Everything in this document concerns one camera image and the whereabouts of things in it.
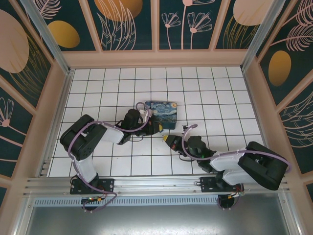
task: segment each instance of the flower drawing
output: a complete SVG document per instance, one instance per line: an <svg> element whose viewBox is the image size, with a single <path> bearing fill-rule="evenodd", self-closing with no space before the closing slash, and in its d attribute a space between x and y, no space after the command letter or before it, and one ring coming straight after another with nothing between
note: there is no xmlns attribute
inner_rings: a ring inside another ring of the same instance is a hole
<svg viewBox="0 0 313 235"><path fill-rule="evenodd" d="M195 13L188 14L188 24L191 32L190 49L192 49L192 38L194 33L205 32L212 29L212 24L210 23L210 13L199 13L195 17Z"/></svg>
<svg viewBox="0 0 313 235"><path fill-rule="evenodd" d="M170 47L170 50L172 49L171 43L170 43L170 37L168 33L168 29L171 27L176 27L179 26L181 23L179 21L179 17L176 13L169 13L168 15L166 13L162 14L162 20L164 22L164 25L166 27L166 32L167 32L167 41L168 41L168 46Z"/></svg>

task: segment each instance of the metal base plate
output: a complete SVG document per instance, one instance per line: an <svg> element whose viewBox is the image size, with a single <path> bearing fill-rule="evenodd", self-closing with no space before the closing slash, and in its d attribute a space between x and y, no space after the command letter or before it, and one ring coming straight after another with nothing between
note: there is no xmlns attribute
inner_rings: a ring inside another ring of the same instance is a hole
<svg viewBox="0 0 313 235"><path fill-rule="evenodd" d="M114 190L114 179L99 179L98 189L104 188L105 191L113 192ZM69 193L71 195L88 195L88 194L101 194L89 187L81 184L79 179L73 179Z"/></svg>

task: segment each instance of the enclosure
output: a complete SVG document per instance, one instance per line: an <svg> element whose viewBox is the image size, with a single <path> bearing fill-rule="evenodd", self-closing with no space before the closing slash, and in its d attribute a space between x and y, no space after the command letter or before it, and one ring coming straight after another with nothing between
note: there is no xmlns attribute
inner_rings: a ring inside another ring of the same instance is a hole
<svg viewBox="0 0 313 235"><path fill-rule="evenodd" d="M312 234L312 0L7 0L0 20L1 234ZM100 142L118 196L84 214L61 135L146 101L173 102L175 130ZM164 141L193 124L212 150L256 141L292 171L222 211L196 183L215 174Z"/></svg>

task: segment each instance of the floral wallpaper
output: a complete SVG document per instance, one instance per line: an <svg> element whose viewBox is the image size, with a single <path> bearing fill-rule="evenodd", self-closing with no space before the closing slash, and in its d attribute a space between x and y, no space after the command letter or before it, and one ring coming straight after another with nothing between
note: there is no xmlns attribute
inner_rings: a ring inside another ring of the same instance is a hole
<svg viewBox="0 0 313 235"><path fill-rule="evenodd" d="M208 49L221 0L160 0L159 49Z"/></svg>

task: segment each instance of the cable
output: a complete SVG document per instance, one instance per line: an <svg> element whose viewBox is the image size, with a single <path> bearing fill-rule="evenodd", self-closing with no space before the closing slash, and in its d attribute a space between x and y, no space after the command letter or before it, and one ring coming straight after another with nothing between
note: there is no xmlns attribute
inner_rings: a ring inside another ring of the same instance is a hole
<svg viewBox="0 0 313 235"><path fill-rule="evenodd" d="M187 150L185 149L185 137L187 135L187 132L193 128L196 128L198 125L197 124L194 124L194 125L191 125L189 126L182 138L181 138L181 145L182 145L182 149L184 150L185 154L191 158L191 159L194 159L194 160L197 160L197 161L206 161L206 160L210 160L210 159L214 159L214 158L218 158L218 157L223 157L223 156L227 156L227 155L232 155L232 154L240 154L240 153L252 153L252 154L261 154L261 155L265 155L265 156L268 156L268 157L272 157L272 158L275 158L275 159L278 159L280 161L282 161L283 163L287 164L288 165L288 170L286 170L286 173L289 173L292 169L292 166L291 166L291 163L288 162L286 159L280 157L280 156L277 156L275 154L271 154L271 153L267 153L267 152L261 152L261 151L254 151L254 150L237 150L237 151L233 151L233 152L225 152L225 153L219 153L217 155L214 155L212 157L208 157L208 158L196 158L196 157L193 157L192 155L190 155Z"/></svg>
<svg viewBox="0 0 313 235"><path fill-rule="evenodd" d="M109 124L109 123L106 123L106 122L104 122L104 121L93 121L93 122L88 123L86 126L84 126L84 127L76 134L76 136L73 138L72 142L70 143L70 145L69 145L69 147L68 147L68 150L67 150L68 156L72 159L73 166L74 166L74 169L75 169L75 171L76 171L76 173L77 173L77 176L84 182L84 184L87 185L89 188L91 188L91 189L97 191L97 192L106 193L106 194L113 194L113 195L114 195L114 197L111 198L106 204L104 204L104 205L102 205L102 206L100 206L100 207L97 207L96 209L94 209L94 210L92 210L92 211L85 210L85 212L93 213L93 212L97 212L97 211L99 211L99 210L104 209L109 203L111 203L111 201L113 201L113 200L117 197L117 193L97 189L97 188L95 188L94 186L90 185L90 184L84 179L84 177L81 175L81 173L79 172L79 170L78 170L78 168L77 168L77 166L76 166L75 157L72 156L72 154L71 154L71 150L72 150L72 148L73 148L73 145L74 145L75 141L78 139L78 137L83 133L83 131L85 131L88 127L90 127L90 126L93 125L93 124L102 124L102 125L109 126L109 127L112 127L112 128L114 128L114 129L117 129L117 130L120 130L120 131L123 131L123 132L130 132L130 133L131 133L131 132L136 132L136 131L141 130L141 129L144 128L145 125L148 123L151 112L150 112L150 110L149 110L149 106L146 105L145 103L142 103L142 102L138 102L138 103L136 104L136 109L137 109L137 110L138 110L138 104L143 104L143 105L145 106L145 108L147 109L147 112L148 112L147 120L146 120L145 123L144 123L142 126L140 126L139 128L136 128L136 129L134 129L134 130L125 130L125 129L122 129L122 128L113 126L113 125L111 125L111 124Z"/></svg>

